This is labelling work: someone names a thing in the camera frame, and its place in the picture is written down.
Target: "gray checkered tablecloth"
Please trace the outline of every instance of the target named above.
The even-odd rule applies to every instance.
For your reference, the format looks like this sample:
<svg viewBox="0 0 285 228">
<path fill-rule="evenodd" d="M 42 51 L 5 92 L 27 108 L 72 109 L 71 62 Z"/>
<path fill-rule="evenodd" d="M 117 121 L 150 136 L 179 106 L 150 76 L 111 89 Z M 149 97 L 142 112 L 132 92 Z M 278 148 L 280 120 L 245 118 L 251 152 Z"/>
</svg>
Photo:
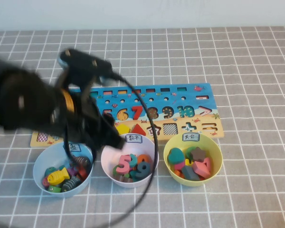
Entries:
<svg viewBox="0 0 285 228">
<path fill-rule="evenodd" d="M 205 186 L 181 186 L 160 162 L 142 205 L 117 227 L 285 228 L 285 27 L 0 32 L 0 57 L 54 83 L 59 51 L 111 61 L 134 85 L 211 83 L 224 164 Z M 100 162 L 81 194 L 41 193 L 32 179 L 44 148 L 0 128 L 0 221 L 28 228 L 90 227 L 118 217 L 144 187 L 124 189 Z"/>
</svg>

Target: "colorful wooden shapes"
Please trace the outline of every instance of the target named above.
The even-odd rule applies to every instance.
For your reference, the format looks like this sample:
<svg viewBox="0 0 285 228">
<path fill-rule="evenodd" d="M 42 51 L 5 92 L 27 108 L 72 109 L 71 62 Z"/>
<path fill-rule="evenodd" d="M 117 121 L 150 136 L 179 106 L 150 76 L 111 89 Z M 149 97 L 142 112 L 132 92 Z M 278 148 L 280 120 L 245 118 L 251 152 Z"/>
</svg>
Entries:
<svg viewBox="0 0 285 228">
<path fill-rule="evenodd" d="M 181 149 L 179 148 L 171 149 L 170 154 L 168 155 L 168 162 L 173 165 L 176 165 L 183 161 L 185 161 L 185 156 L 182 153 Z"/>
<path fill-rule="evenodd" d="M 134 154 L 130 154 L 131 161 L 129 162 L 130 168 L 133 168 L 135 165 L 137 165 L 137 157 Z"/>
<path fill-rule="evenodd" d="M 70 176 L 68 175 L 66 168 L 63 168 L 61 171 L 60 170 L 55 171 L 47 177 L 47 180 L 50 183 L 50 185 L 60 184 L 65 179 L 70 179 Z"/>
<path fill-rule="evenodd" d="M 137 158 L 137 164 L 140 164 L 142 162 L 146 162 L 151 164 L 152 163 L 152 158 L 148 154 L 141 154 Z"/>
<path fill-rule="evenodd" d="M 116 168 L 116 172 L 121 175 L 128 173 L 130 170 L 130 164 L 129 164 L 130 161 L 131 161 L 131 157 L 129 155 L 120 156 L 120 159 L 118 162 L 119 167 Z"/>
<path fill-rule="evenodd" d="M 81 184 L 81 180 L 73 176 L 62 185 L 61 192 L 70 191 L 76 188 L 79 184 Z"/>
<path fill-rule="evenodd" d="M 137 165 L 137 173 L 135 175 L 135 178 L 139 180 L 146 178 L 150 174 L 150 170 L 150 164 L 142 161 Z"/>
<path fill-rule="evenodd" d="M 78 174 L 78 171 L 74 167 L 68 168 L 66 170 L 67 170 L 68 174 L 70 174 L 70 176 L 76 176 Z"/>
<path fill-rule="evenodd" d="M 49 187 L 48 177 L 43 178 L 42 185 L 45 189 L 48 189 Z"/>
<path fill-rule="evenodd" d="M 199 181 L 200 177 L 198 174 L 196 174 L 191 166 L 185 165 L 182 169 L 181 172 L 184 174 L 186 180 L 190 181 Z"/>
<path fill-rule="evenodd" d="M 141 134 L 143 136 L 146 136 L 146 132 L 142 129 L 142 127 L 139 124 L 136 124 L 134 128 L 132 129 L 131 133 Z"/>
<path fill-rule="evenodd" d="M 127 134 L 130 132 L 131 128 L 128 127 L 127 125 L 124 125 L 124 124 L 120 124 L 116 127 L 118 133 L 121 135 L 121 134 Z"/>
<path fill-rule="evenodd" d="M 191 162 L 192 161 L 192 154 L 191 154 L 191 151 L 195 150 L 195 146 L 192 146 L 192 147 L 189 147 L 188 149 L 186 149 L 185 151 L 185 156 L 187 159 L 189 159 L 189 161 Z"/>
<path fill-rule="evenodd" d="M 48 175 L 50 175 L 51 173 L 57 171 L 57 169 L 55 167 L 49 167 L 47 168 L 47 170 L 44 173 L 44 177 L 47 177 Z"/>
<path fill-rule="evenodd" d="M 188 165 L 188 166 L 192 166 L 193 165 L 193 161 L 189 161 L 189 159 L 186 159 L 185 160 L 185 165 Z"/>
<path fill-rule="evenodd" d="M 133 182 L 139 181 L 139 179 L 137 179 L 137 178 L 135 177 L 136 174 L 137 174 L 137 171 L 136 171 L 136 170 L 133 170 L 133 171 L 130 172 L 130 177 L 131 177 L 131 179 L 133 180 Z"/>
<path fill-rule="evenodd" d="M 60 193 L 61 192 L 61 188 L 55 187 L 53 185 L 50 185 L 48 187 L 48 191 L 53 192 L 53 193 Z"/>
<path fill-rule="evenodd" d="M 207 179 L 211 176 L 207 166 L 202 163 L 202 162 L 198 162 L 198 161 L 195 161 L 192 165 L 193 167 L 193 170 L 195 173 L 197 173 L 199 176 Z"/>
<path fill-rule="evenodd" d="M 209 172 L 211 172 L 211 169 L 212 169 L 211 158 L 205 158 L 203 163 L 207 166 Z"/>
<path fill-rule="evenodd" d="M 195 148 L 191 151 L 193 161 L 204 162 L 206 158 L 206 151 L 202 150 L 200 147 Z"/>
<path fill-rule="evenodd" d="M 181 170 L 185 166 L 185 161 L 174 165 L 174 170 Z"/>
</svg>

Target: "wooden toy block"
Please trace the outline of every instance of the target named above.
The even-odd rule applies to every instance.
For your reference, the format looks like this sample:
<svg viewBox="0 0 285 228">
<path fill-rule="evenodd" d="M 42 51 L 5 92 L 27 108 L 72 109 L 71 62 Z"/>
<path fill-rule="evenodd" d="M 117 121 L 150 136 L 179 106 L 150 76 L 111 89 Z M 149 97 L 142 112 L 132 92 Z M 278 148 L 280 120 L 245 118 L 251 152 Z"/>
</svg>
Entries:
<svg viewBox="0 0 285 228">
<path fill-rule="evenodd" d="M 184 161 L 185 161 L 185 156 L 182 153 L 181 149 L 179 148 L 171 149 L 170 154 L 168 155 L 169 163 L 176 165 Z"/>
<path fill-rule="evenodd" d="M 116 172 L 121 175 L 128 173 L 130 170 L 130 164 L 129 164 L 130 161 L 131 161 L 131 157 L 129 155 L 120 156 L 120 159 L 118 162 L 119 167 L 116 168 Z"/>
<path fill-rule="evenodd" d="M 208 157 L 208 158 L 205 158 L 205 160 L 204 160 L 203 163 L 207 166 L 209 172 L 211 172 L 211 169 L 212 169 L 211 158 L 209 158 L 209 157 Z"/>
<path fill-rule="evenodd" d="M 63 168 L 61 171 L 57 170 L 53 173 L 51 173 L 47 180 L 50 185 L 58 185 L 61 182 L 63 182 L 65 179 L 70 179 L 70 176 L 68 175 L 67 169 Z"/>
<path fill-rule="evenodd" d="M 137 164 L 140 164 L 141 162 L 146 162 L 146 163 L 151 164 L 152 158 L 148 154 L 141 154 L 137 158 Z"/>
<path fill-rule="evenodd" d="M 63 168 L 65 168 L 65 165 L 61 165 L 61 166 L 59 166 L 59 170 L 61 171 Z"/>
<path fill-rule="evenodd" d="M 186 159 L 185 160 L 185 165 L 192 166 L 193 165 L 193 161 L 189 161 L 189 159 Z"/>
<path fill-rule="evenodd" d="M 120 175 L 120 174 L 116 174 L 115 176 L 113 176 L 115 180 L 123 182 L 124 181 L 124 176 Z"/>
<path fill-rule="evenodd" d="M 138 123 L 134 126 L 131 133 L 136 133 L 146 136 L 146 132 L 142 129 L 142 127 Z"/>
<path fill-rule="evenodd" d="M 119 165 L 116 165 L 116 166 L 113 168 L 113 176 L 115 176 L 115 175 L 117 174 L 117 172 L 116 172 L 117 167 L 119 167 Z"/>
<path fill-rule="evenodd" d="M 174 170 L 181 170 L 185 166 L 185 161 L 174 165 Z"/>
<path fill-rule="evenodd" d="M 195 146 L 192 146 L 192 147 L 189 147 L 188 149 L 186 149 L 185 151 L 185 156 L 187 159 L 189 159 L 189 161 L 191 162 L 192 161 L 192 154 L 191 154 L 191 151 L 195 150 Z"/>
<path fill-rule="evenodd" d="M 74 167 L 68 168 L 66 170 L 67 170 L 68 174 L 70 174 L 70 176 L 76 176 L 78 174 L 78 171 Z"/>
<path fill-rule="evenodd" d="M 149 174 L 150 174 L 150 164 L 147 162 L 141 162 L 138 164 L 137 166 L 137 173 L 135 175 L 135 178 L 142 180 L 144 178 L 146 178 Z"/>
<path fill-rule="evenodd" d="M 208 179 L 211 176 L 207 166 L 202 162 L 195 161 L 192 167 L 195 173 L 197 173 L 199 176 L 205 179 Z"/>
<path fill-rule="evenodd" d="M 121 134 L 127 134 L 130 132 L 131 128 L 128 127 L 127 125 L 124 125 L 124 124 L 120 124 L 116 127 L 118 133 L 121 135 Z"/>
<path fill-rule="evenodd" d="M 45 189 L 49 188 L 49 182 L 48 182 L 48 177 L 43 178 L 42 180 L 42 185 Z"/>
<path fill-rule="evenodd" d="M 190 181 L 199 181 L 200 177 L 193 171 L 191 166 L 185 165 L 182 169 L 181 172 L 184 174 L 186 180 Z"/>
<path fill-rule="evenodd" d="M 78 173 L 79 176 L 81 176 L 81 179 L 85 180 L 88 177 L 88 173 L 86 172 L 86 169 L 83 166 L 78 167 Z"/>
<path fill-rule="evenodd" d="M 57 169 L 56 169 L 55 167 L 49 167 L 49 168 L 47 168 L 47 170 L 46 170 L 45 173 L 44 173 L 44 177 L 49 176 L 51 173 L 53 173 L 53 172 L 55 172 L 55 171 L 57 171 Z"/>
<path fill-rule="evenodd" d="M 137 157 L 134 154 L 130 154 L 131 161 L 129 162 L 130 168 L 133 168 L 135 165 L 137 165 Z"/>
<path fill-rule="evenodd" d="M 206 158 L 206 151 L 203 151 L 200 147 L 195 148 L 191 151 L 192 160 L 195 162 L 203 162 Z"/>
<path fill-rule="evenodd" d="M 48 191 L 53 192 L 53 193 L 59 193 L 59 192 L 61 192 L 61 188 L 55 187 L 53 185 L 50 185 L 48 187 Z"/>
</svg>

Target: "shape puzzle piece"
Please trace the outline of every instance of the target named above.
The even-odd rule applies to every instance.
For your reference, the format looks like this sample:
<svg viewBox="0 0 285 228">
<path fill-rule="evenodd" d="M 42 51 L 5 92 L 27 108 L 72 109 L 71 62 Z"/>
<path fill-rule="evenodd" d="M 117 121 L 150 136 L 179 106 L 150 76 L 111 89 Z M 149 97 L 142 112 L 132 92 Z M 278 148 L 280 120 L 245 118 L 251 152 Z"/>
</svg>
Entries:
<svg viewBox="0 0 285 228">
<path fill-rule="evenodd" d="M 174 170 L 181 170 L 185 166 L 185 161 L 174 165 Z"/>
<path fill-rule="evenodd" d="M 146 136 L 146 132 L 142 129 L 142 127 L 139 124 L 136 124 L 134 128 L 132 129 L 131 133 L 141 134 L 143 136 Z"/>
<path fill-rule="evenodd" d="M 195 173 L 197 173 L 199 176 L 207 179 L 211 176 L 207 166 L 204 163 L 195 161 L 192 165 L 193 170 Z"/>
<path fill-rule="evenodd" d="M 185 179 L 186 180 L 190 180 L 190 181 L 199 181 L 200 177 L 198 176 L 198 174 L 196 174 L 191 166 L 187 166 L 185 165 L 182 169 L 181 172 L 184 174 Z"/>
<path fill-rule="evenodd" d="M 121 135 L 121 134 L 127 134 L 130 132 L 131 128 L 128 127 L 127 125 L 124 125 L 124 124 L 120 124 L 116 127 L 118 133 Z"/>
<path fill-rule="evenodd" d="M 129 164 L 130 161 L 131 161 L 131 157 L 129 155 L 120 156 L 120 159 L 118 162 L 119 167 L 116 168 L 116 172 L 121 175 L 128 173 L 130 170 L 130 164 Z"/>
<path fill-rule="evenodd" d="M 191 151 L 193 161 L 204 162 L 206 158 L 206 151 L 203 151 L 200 147 L 195 148 Z"/>
<path fill-rule="evenodd" d="M 185 161 L 185 156 L 179 148 L 172 148 L 168 156 L 168 162 L 172 165 Z"/>
</svg>

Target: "toy fish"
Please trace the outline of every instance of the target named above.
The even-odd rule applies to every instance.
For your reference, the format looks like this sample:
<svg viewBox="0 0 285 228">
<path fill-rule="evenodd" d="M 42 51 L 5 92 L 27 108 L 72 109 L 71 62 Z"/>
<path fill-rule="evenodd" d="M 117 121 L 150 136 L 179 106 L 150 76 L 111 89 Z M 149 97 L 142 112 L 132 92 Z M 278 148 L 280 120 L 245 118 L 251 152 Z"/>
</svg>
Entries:
<svg viewBox="0 0 285 228">
<path fill-rule="evenodd" d="M 85 156 L 79 156 L 79 157 L 73 156 L 73 158 L 75 159 L 75 161 L 78 164 L 82 165 L 83 167 L 88 167 L 88 166 L 91 165 L 90 160 L 87 157 L 85 157 Z"/>
<path fill-rule="evenodd" d="M 65 191 L 70 191 L 74 188 L 76 188 L 79 184 L 81 184 L 81 180 L 75 176 L 73 176 L 71 179 L 67 180 L 62 188 L 61 188 L 61 192 L 65 192 Z"/>
<path fill-rule="evenodd" d="M 44 173 L 44 177 L 47 177 L 48 175 L 50 175 L 51 173 L 57 171 L 57 169 L 55 167 L 49 167 L 47 168 L 47 170 Z"/>
<path fill-rule="evenodd" d="M 198 92 L 202 91 L 203 89 L 205 89 L 205 87 L 200 87 L 199 85 L 196 85 L 196 86 L 194 87 L 194 90 L 195 90 L 195 91 L 198 91 Z"/>
<path fill-rule="evenodd" d="M 63 182 L 65 179 L 70 179 L 70 176 L 68 175 L 66 168 L 63 168 L 61 171 L 60 170 L 55 171 L 47 177 L 47 180 L 50 185 L 58 185 L 61 182 Z"/>
</svg>

